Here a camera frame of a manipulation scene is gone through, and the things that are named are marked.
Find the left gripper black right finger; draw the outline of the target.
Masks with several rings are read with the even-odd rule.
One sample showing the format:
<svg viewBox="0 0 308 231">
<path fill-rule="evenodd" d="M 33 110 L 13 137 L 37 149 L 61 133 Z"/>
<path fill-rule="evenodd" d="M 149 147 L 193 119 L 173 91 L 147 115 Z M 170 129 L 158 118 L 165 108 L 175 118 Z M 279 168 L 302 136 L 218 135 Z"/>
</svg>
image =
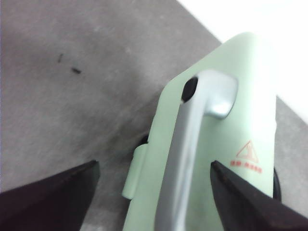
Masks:
<svg viewBox="0 0 308 231">
<path fill-rule="evenodd" d="M 214 161 L 210 180 L 215 205 L 226 231 L 306 231 L 308 219 Z"/>
</svg>

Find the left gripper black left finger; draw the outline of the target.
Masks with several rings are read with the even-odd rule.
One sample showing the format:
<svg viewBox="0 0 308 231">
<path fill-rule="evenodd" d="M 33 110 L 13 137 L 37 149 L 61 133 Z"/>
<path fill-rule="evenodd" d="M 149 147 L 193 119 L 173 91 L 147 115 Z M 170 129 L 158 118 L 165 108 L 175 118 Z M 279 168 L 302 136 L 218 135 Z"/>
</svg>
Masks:
<svg viewBox="0 0 308 231">
<path fill-rule="evenodd" d="M 100 178 L 92 160 L 0 194 L 2 231 L 78 231 Z"/>
</svg>

